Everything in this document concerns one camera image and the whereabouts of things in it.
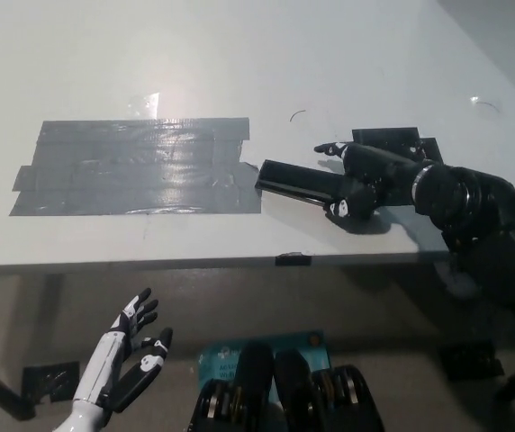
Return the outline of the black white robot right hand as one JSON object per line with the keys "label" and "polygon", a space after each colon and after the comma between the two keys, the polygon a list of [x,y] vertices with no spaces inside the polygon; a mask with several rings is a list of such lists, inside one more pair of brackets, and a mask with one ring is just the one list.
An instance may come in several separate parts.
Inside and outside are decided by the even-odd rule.
{"label": "black white robot right hand", "polygon": [[391,191],[409,197],[418,173],[431,165],[428,160],[414,161],[354,141],[324,143],[314,151],[340,158],[344,176],[353,180],[335,201],[324,206],[326,217],[344,230],[351,230],[355,221],[370,219]]}

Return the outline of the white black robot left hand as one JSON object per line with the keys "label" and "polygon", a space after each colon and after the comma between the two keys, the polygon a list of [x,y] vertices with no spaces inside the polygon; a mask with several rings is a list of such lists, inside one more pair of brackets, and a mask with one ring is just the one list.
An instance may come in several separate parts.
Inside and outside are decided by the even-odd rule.
{"label": "white black robot left hand", "polygon": [[161,372],[173,339],[173,329],[157,337],[140,338],[141,329],[158,316],[150,288],[133,297],[101,336],[74,395],[102,410],[121,413]]}

